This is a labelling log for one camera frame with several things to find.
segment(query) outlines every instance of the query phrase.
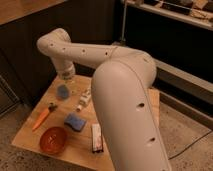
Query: wooden counter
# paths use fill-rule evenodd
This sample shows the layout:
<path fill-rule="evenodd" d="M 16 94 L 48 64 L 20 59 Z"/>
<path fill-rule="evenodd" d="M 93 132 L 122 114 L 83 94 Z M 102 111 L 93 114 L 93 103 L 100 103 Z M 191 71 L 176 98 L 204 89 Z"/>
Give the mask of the wooden counter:
<path fill-rule="evenodd" d="M 65 1 L 66 0 L 1 0 L 0 25 Z"/>
<path fill-rule="evenodd" d="M 56 89 L 59 85 L 64 84 L 64 81 L 56 77 L 15 136 L 12 145 L 43 154 L 39 148 L 41 135 L 50 127 L 61 126 L 67 131 L 68 143 L 62 153 L 50 157 L 94 170 L 114 170 L 105 142 L 103 153 L 92 153 L 91 124 L 97 123 L 92 102 L 79 113 L 81 118 L 87 120 L 82 132 L 74 132 L 70 127 L 64 125 L 64 119 L 70 112 L 75 111 L 80 95 L 88 87 L 90 82 L 91 79 L 88 77 L 75 76 L 72 81 L 66 83 L 66 86 L 70 91 L 73 91 L 73 94 L 68 99 L 59 101 L 56 98 Z M 159 91 L 150 89 L 149 93 L 155 117 L 158 119 Z M 38 114 L 51 102 L 57 104 L 58 108 L 50 113 L 45 122 L 35 132 L 32 132 L 32 125 Z"/>

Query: small container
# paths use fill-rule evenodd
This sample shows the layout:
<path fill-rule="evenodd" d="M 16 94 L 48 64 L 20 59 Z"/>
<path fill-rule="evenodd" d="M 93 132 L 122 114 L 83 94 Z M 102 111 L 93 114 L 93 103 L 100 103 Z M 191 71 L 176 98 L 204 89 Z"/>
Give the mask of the small container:
<path fill-rule="evenodd" d="M 57 154 L 64 150 L 67 133 L 62 127 L 51 127 L 40 138 L 40 148 L 46 154 Z"/>

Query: cabinet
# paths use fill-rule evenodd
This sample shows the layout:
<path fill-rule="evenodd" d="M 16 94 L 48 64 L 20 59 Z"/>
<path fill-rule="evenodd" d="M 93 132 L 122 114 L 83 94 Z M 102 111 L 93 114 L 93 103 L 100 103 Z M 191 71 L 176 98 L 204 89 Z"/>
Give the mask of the cabinet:
<path fill-rule="evenodd" d="M 66 1 L 1 25 L 0 74 L 21 99 L 34 106 L 56 75 L 50 59 L 37 50 L 38 38 L 62 27 L 73 42 L 111 43 L 114 4 L 115 0 Z M 78 74 L 92 72 L 76 67 Z"/>

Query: bottle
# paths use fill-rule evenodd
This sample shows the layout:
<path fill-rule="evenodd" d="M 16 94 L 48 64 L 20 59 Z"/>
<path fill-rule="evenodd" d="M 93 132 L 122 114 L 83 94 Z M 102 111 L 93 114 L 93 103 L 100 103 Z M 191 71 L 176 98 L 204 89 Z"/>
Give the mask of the bottle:
<path fill-rule="evenodd" d="M 91 87 L 89 86 L 81 95 L 79 99 L 78 106 L 76 108 L 77 112 L 80 112 L 83 107 L 86 107 L 91 100 Z"/>

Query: cable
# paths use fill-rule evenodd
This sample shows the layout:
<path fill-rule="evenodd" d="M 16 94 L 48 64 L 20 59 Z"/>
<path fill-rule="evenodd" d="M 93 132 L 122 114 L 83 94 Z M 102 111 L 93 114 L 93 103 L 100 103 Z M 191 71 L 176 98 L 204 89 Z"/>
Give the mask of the cable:
<path fill-rule="evenodd" d="M 182 151 L 180 151 L 179 153 L 177 153 L 177 154 L 169 157 L 169 160 L 172 160 L 172 159 L 178 157 L 179 155 L 181 155 L 182 153 L 184 153 L 186 150 L 188 150 L 190 147 L 192 147 L 195 143 L 197 143 L 198 141 L 200 141 L 201 139 L 203 139 L 207 135 L 211 134 L 212 132 L 213 132 L 213 130 L 210 130 L 209 132 L 205 133 L 203 136 L 201 136 L 200 138 L 196 139 L 194 142 L 192 142 L 191 144 L 189 144 L 188 146 L 186 146 Z"/>

